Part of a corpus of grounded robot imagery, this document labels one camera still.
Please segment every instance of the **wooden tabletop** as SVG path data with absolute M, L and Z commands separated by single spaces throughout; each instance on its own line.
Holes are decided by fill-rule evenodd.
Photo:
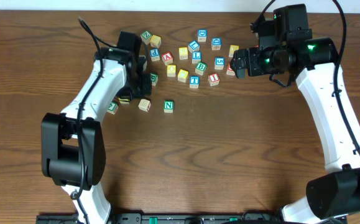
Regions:
M 206 73 L 214 58 L 229 61 L 231 44 L 253 47 L 255 13 L 0 11 L 0 223 L 34 223 L 40 213 L 73 213 L 69 196 L 42 175 L 40 123 L 77 95 L 93 67 L 95 46 L 80 27 L 81 16 L 103 40 L 121 30 L 162 37 L 160 52 L 174 55 L 177 69 L 195 74 L 178 48 L 208 29 L 201 45 Z M 344 79 L 360 123 L 360 15 L 347 15 Z M 338 14 L 311 14 L 314 37 L 339 47 Z M 211 38 L 221 37 L 221 50 Z M 310 110 L 294 85 L 281 88 L 267 76 L 239 80 L 219 72 L 199 89 L 168 78 L 162 61 L 148 113 L 139 100 L 107 114 L 104 192 L 116 211 L 145 213 L 241 213 L 276 210 L 305 195 L 309 180 L 325 175 L 323 151 Z M 175 101 L 165 114 L 164 100 Z M 349 217 L 360 223 L 360 214 Z

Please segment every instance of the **white background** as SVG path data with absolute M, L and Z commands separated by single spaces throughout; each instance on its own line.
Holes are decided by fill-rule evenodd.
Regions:
M 360 0 L 338 0 L 345 12 L 360 13 Z M 260 12 L 269 0 L 0 0 L 0 9 Z M 308 12 L 337 12 L 332 0 L 276 0 L 268 12 L 305 3 Z

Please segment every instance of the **green led indicator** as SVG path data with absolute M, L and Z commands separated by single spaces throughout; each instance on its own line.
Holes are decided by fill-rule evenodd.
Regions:
M 315 45 L 308 45 L 307 47 L 309 50 L 312 50 L 312 49 L 314 49 Z

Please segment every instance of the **alphabet block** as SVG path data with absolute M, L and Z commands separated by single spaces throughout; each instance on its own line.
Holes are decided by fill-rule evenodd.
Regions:
M 213 74 L 209 75 L 210 86 L 218 85 L 218 83 L 219 83 L 219 76 L 217 73 L 213 73 Z
M 199 77 L 198 76 L 191 76 L 190 78 L 190 88 L 199 88 Z
M 153 62 L 160 60 L 159 49 L 150 50 L 150 60 Z
M 152 38 L 150 39 L 151 47 L 159 48 L 161 43 L 162 43 L 162 38 L 160 38 L 157 35 L 152 35 Z
M 153 86 L 156 86 L 156 83 L 157 83 L 157 74 L 156 73 L 151 73 L 150 74 L 150 80 L 152 81 L 152 85 Z
M 234 57 L 235 50 L 239 50 L 238 45 L 231 45 L 229 46 L 229 57 Z
M 202 29 L 198 30 L 198 42 L 206 42 L 207 39 L 207 30 Z
M 162 60 L 165 65 L 170 65 L 173 63 L 173 55 L 170 52 L 164 53 L 162 55 Z
M 211 40 L 211 49 L 212 50 L 221 49 L 221 38 L 215 37 Z
M 168 65 L 167 66 L 167 76 L 168 77 L 175 77 L 175 70 L 176 70 L 175 65 Z
M 165 100 L 164 111 L 165 111 L 165 113 L 173 113 L 173 111 L 174 111 L 174 101 Z
M 206 68 L 207 68 L 207 64 L 203 62 L 199 62 L 198 65 L 196 66 L 195 73 L 198 75 L 203 75 L 204 72 L 206 71 Z
M 224 69 L 224 58 L 223 57 L 216 57 L 215 69 L 216 70 Z
M 180 60 L 188 59 L 188 49 L 186 47 L 180 47 L 178 51 L 180 53 Z
M 180 82 L 186 83 L 187 79 L 188 79 L 188 71 L 180 69 L 180 71 L 178 72 L 178 80 Z
M 138 104 L 138 108 L 140 108 L 140 110 L 148 112 L 150 109 L 150 101 L 142 99 L 140 101 L 140 104 Z
M 200 49 L 200 45 L 196 40 L 194 40 L 194 41 L 190 42 L 190 44 L 188 44 L 188 50 L 191 53 L 199 51 L 199 49 Z
M 192 53 L 192 63 L 199 63 L 202 60 L 201 52 L 193 52 Z
M 228 63 L 228 67 L 227 67 L 227 75 L 235 75 L 235 72 L 234 72 L 234 70 L 232 70 L 229 63 Z
M 111 102 L 111 104 L 109 104 L 108 109 L 106 110 L 106 112 L 111 114 L 115 114 L 117 111 L 118 111 L 118 104 L 115 102 Z
M 141 34 L 141 39 L 145 44 L 149 44 L 150 40 L 152 38 L 152 34 L 149 32 L 149 30 L 145 30 L 142 34 Z

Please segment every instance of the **brown wood surface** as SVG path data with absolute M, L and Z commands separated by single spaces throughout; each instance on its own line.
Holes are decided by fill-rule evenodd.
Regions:
M 148 29 L 162 37 L 177 69 L 178 48 L 208 29 L 202 44 L 206 73 L 214 57 L 228 62 L 230 44 L 253 47 L 253 13 L 0 11 L 0 223 L 34 223 L 40 213 L 73 213 L 64 191 L 42 175 L 40 122 L 59 113 L 89 77 L 95 46 L 80 27 L 82 16 L 100 38 L 115 42 L 119 31 Z M 347 91 L 360 122 L 360 15 L 347 15 L 342 62 Z M 314 37 L 331 37 L 339 47 L 337 14 L 309 17 Z M 212 51 L 212 37 L 221 37 Z M 162 61 L 149 113 L 138 101 L 107 114 L 103 136 L 107 165 L 104 192 L 115 209 L 146 213 L 241 213 L 275 210 L 304 196 L 309 180 L 325 175 L 323 152 L 310 110 L 296 86 L 283 89 L 268 77 L 238 80 L 219 72 L 199 89 L 167 78 Z M 174 114 L 163 101 L 175 100 Z M 349 217 L 360 223 L 360 214 Z

